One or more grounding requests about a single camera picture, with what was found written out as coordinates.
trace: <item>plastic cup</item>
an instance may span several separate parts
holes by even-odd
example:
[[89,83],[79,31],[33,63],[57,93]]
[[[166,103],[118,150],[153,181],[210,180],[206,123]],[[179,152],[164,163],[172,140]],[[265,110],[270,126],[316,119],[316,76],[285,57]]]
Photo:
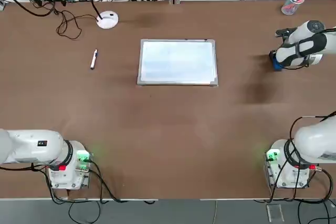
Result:
[[285,15],[293,15],[304,1],[305,0],[286,0],[281,11]]

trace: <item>blue object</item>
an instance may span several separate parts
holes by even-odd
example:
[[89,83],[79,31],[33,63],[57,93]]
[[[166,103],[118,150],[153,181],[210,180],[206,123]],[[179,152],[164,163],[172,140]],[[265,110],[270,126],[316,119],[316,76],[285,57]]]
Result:
[[268,56],[269,56],[269,58],[272,62],[274,70],[275,71],[281,71],[283,69],[283,67],[277,61],[277,59],[275,57],[275,51],[271,51]]

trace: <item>black cable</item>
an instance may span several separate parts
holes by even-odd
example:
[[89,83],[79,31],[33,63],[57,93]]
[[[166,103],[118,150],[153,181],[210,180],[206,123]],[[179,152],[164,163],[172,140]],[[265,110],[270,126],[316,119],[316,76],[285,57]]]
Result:
[[307,204],[320,204],[320,203],[323,203],[323,202],[327,201],[331,197],[332,190],[333,190],[333,179],[332,179],[331,175],[325,169],[322,169],[321,171],[324,174],[326,174],[328,179],[329,179],[329,190],[328,190],[328,193],[325,195],[325,197],[323,199],[316,200],[316,201],[309,201],[309,200],[304,200],[304,199],[295,199],[296,201],[299,201],[299,202],[302,202],[302,203],[307,203]]
[[128,200],[120,200],[120,199],[117,199],[113,193],[111,192],[111,190],[109,189],[109,187],[107,186],[107,184],[105,183],[105,181],[103,180],[103,178],[98,174],[96,173],[95,171],[93,170],[89,170],[91,173],[93,173],[94,175],[96,175],[100,181],[102,182],[102,184],[104,185],[105,189],[107,190],[107,192],[109,193],[110,197],[117,203],[125,203],[125,202],[128,202]]
[[[82,29],[79,27],[79,25],[77,23],[77,19],[80,19],[80,18],[94,18],[96,20],[96,17],[94,17],[94,16],[92,16],[90,14],[85,14],[85,15],[81,15],[81,16],[75,16],[73,13],[71,13],[71,12],[69,12],[67,10],[63,10],[63,11],[61,11],[59,13],[61,13],[61,15],[62,15],[62,22],[56,28],[56,33],[59,36],[66,37],[66,38],[69,38],[71,40],[77,39],[81,35],[81,33],[82,33]],[[67,17],[65,16],[65,13],[71,14],[72,18],[71,19],[67,19]],[[69,36],[67,36],[67,35],[64,34],[66,32],[67,28],[68,28],[68,23],[71,22],[71,21],[75,22],[76,27],[79,30],[79,34],[76,37],[69,37]]]
[[5,168],[5,167],[0,167],[0,170],[31,170],[32,167],[23,167],[23,168]]
[[72,209],[72,206],[75,204],[75,202],[73,202],[73,203],[71,203],[71,205],[70,205],[70,207],[69,207],[69,210],[68,210],[68,215],[69,215],[69,217],[70,217],[70,219],[73,221],[73,222],[75,222],[75,223],[77,223],[77,224],[94,224],[95,222],[97,222],[98,221],[98,219],[99,219],[99,217],[100,217],[100,214],[101,214],[101,209],[100,209],[100,205],[99,205],[99,202],[98,201],[95,201],[96,203],[97,203],[97,206],[98,206],[98,215],[97,215],[97,217],[96,217],[96,219],[94,220],[94,221],[88,221],[88,222],[78,222],[78,221],[76,221],[72,216],[71,216],[71,209]]
[[92,4],[93,9],[94,9],[94,10],[96,11],[96,13],[98,14],[98,17],[99,17],[100,19],[103,19],[103,18],[101,17],[100,13],[98,12],[97,8],[95,7],[95,3],[94,3],[93,0],[91,0],[91,4]]
[[145,202],[147,205],[152,205],[152,204],[155,203],[155,200],[153,200],[153,201],[144,200],[143,202]]
[[53,5],[53,8],[50,9],[50,10],[49,10],[47,13],[45,13],[45,14],[37,14],[37,13],[34,13],[34,12],[28,10],[26,7],[24,7],[24,6],[23,6],[20,2],[18,2],[17,0],[13,0],[13,1],[14,1],[18,6],[20,6],[23,10],[25,10],[26,12],[28,12],[28,13],[30,13],[30,14],[36,16],[36,17],[46,17],[46,16],[48,16],[50,13],[53,12],[54,7],[55,7],[55,5]]
[[288,163],[288,160],[289,160],[289,157],[292,156],[292,154],[294,153],[295,150],[293,150],[289,156],[287,157],[286,161],[284,162],[283,166],[281,167],[280,171],[279,171],[279,174],[277,176],[277,179],[275,180],[275,183],[273,185],[273,190],[272,190],[272,194],[271,194],[271,197],[269,198],[269,200],[265,200],[265,202],[267,203],[271,203],[273,201],[273,198],[274,198],[274,193],[275,193],[275,190],[277,188],[277,184],[278,184],[278,180],[280,178],[280,174],[282,173],[282,170],[284,169],[285,165]]
[[301,69],[301,68],[304,68],[304,67],[306,67],[306,66],[301,66],[301,67],[298,67],[298,68],[287,68],[287,67],[283,67],[283,66],[281,66],[281,68],[283,68],[283,69],[287,69],[287,70],[298,70],[298,69]]
[[324,120],[326,120],[326,119],[328,119],[328,118],[331,118],[331,117],[333,117],[333,116],[335,116],[335,115],[336,115],[336,111],[330,113],[330,114],[327,115],[327,116],[324,116],[323,119],[322,119],[320,122],[323,122]]
[[[330,201],[334,206],[336,206],[335,203],[332,202],[332,200],[328,199],[328,201]],[[315,220],[328,220],[328,224],[329,224],[331,219],[335,219],[336,218],[336,216],[330,217],[328,208],[327,208],[327,206],[326,206],[325,203],[326,202],[323,202],[324,207],[326,208],[327,217],[326,218],[325,217],[324,218],[314,218],[314,219],[310,220],[307,224],[310,224],[311,222],[313,222]],[[301,223],[301,218],[300,218],[300,207],[301,207],[301,204],[302,204],[302,202],[299,203],[299,205],[298,205],[298,212],[297,212],[299,224],[302,224]]]
[[[91,161],[91,163],[94,164],[94,166],[96,167],[96,169],[98,171],[99,177],[102,178],[101,171],[100,171],[98,165],[94,161]],[[102,179],[100,180],[100,199],[99,199],[99,201],[102,204],[106,204],[106,203],[109,202],[108,200],[103,201],[103,181],[102,181]]]

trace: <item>gray floor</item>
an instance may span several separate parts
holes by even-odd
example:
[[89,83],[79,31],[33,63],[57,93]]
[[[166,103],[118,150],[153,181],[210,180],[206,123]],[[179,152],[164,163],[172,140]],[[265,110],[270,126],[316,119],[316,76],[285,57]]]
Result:
[[[336,216],[336,208],[327,203],[330,216]],[[297,202],[281,204],[285,223],[297,224]],[[68,217],[69,204],[55,205],[51,200],[40,201],[0,201],[0,223],[9,224],[71,224]],[[153,205],[127,202],[118,204],[109,202],[102,206],[97,224],[212,224],[215,201],[200,200],[159,200]],[[71,214],[77,221],[88,223],[97,216],[96,203],[74,205]],[[301,207],[301,222],[307,224],[310,219],[326,217],[323,204]],[[251,200],[218,201],[216,224],[268,224],[266,205]],[[327,224],[327,220],[318,220],[313,224]]]

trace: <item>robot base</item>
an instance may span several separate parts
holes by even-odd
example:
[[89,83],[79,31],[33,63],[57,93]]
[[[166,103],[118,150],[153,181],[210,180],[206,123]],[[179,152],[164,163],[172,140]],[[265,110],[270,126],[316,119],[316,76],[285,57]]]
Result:
[[265,158],[265,173],[269,187],[275,185],[275,181],[278,179],[277,184],[275,185],[278,188],[305,188],[309,178],[309,169],[300,169],[299,180],[298,171],[299,169],[290,165],[288,162],[284,166],[282,172],[280,169],[283,167],[286,162],[284,145],[287,140],[281,139],[276,141],[271,149],[266,153]]
[[77,141],[70,141],[73,148],[72,158],[70,163],[64,170],[49,169],[49,178],[51,187],[54,189],[80,189],[82,186],[87,186],[89,181],[90,162],[81,162],[81,157],[87,156],[91,160],[91,155],[84,146]]

